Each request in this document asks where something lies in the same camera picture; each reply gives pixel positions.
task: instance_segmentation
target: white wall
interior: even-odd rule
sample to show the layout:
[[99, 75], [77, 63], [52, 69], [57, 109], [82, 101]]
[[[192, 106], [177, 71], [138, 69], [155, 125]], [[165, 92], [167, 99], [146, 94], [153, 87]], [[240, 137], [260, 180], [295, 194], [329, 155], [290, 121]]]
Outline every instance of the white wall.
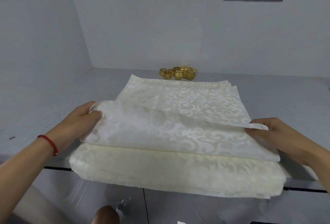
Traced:
[[94, 67], [330, 76], [330, 0], [74, 0]]
[[92, 66], [73, 0], [0, 0], [0, 132]]

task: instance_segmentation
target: person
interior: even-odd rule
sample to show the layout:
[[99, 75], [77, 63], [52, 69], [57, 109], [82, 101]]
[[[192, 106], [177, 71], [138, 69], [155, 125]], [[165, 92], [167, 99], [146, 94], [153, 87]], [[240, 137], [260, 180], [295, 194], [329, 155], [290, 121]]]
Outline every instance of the person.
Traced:
[[[59, 151], [67, 148], [74, 139], [90, 131], [101, 119], [102, 113], [89, 109], [95, 103], [90, 101], [73, 110], [62, 122], [43, 137], [37, 138], [18, 154], [0, 165], [0, 223], [14, 210], [32, 182], [53, 156], [54, 148], [47, 141], [51, 139]], [[330, 192], [330, 152], [308, 139], [278, 118], [255, 119], [269, 130], [245, 129], [257, 141], [263, 139], [285, 152], [300, 164], [311, 167], [321, 183]], [[92, 222], [119, 223], [119, 215], [110, 206], [99, 209]]]

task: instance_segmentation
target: bracelet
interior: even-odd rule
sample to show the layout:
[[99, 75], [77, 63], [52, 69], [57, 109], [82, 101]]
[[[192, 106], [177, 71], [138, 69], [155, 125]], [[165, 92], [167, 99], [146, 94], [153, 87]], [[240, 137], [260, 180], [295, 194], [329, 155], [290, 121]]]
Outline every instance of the bracelet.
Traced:
[[59, 152], [58, 152], [58, 149], [57, 149], [57, 147], [56, 147], [56, 145], [55, 145], [55, 143], [51, 140], [51, 139], [49, 139], [47, 136], [45, 136], [45, 135], [39, 135], [38, 136], [38, 138], [40, 138], [40, 137], [42, 137], [42, 138], [44, 138], [46, 141], [48, 141], [48, 143], [53, 147], [53, 150], [54, 150], [54, 156], [55, 155], [57, 155]]

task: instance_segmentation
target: cloth napkin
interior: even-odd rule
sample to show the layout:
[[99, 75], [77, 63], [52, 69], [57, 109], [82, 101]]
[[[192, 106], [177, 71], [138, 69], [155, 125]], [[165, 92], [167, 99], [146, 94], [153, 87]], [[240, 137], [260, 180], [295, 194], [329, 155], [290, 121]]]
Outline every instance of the cloth napkin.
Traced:
[[243, 129], [266, 128], [249, 125], [237, 88], [227, 81], [132, 75], [115, 102], [93, 109], [103, 118], [70, 158], [84, 179], [222, 197], [269, 198], [282, 191], [276, 150]]

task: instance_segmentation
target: person's right hand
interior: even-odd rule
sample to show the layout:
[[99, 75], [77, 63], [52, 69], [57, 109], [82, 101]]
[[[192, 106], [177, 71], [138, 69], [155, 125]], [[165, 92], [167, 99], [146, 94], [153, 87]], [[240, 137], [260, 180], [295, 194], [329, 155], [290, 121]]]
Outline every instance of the person's right hand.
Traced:
[[278, 118], [255, 119], [250, 123], [260, 123], [269, 130], [245, 129], [256, 141], [264, 140], [285, 152], [291, 159], [309, 166], [309, 159], [322, 148]]

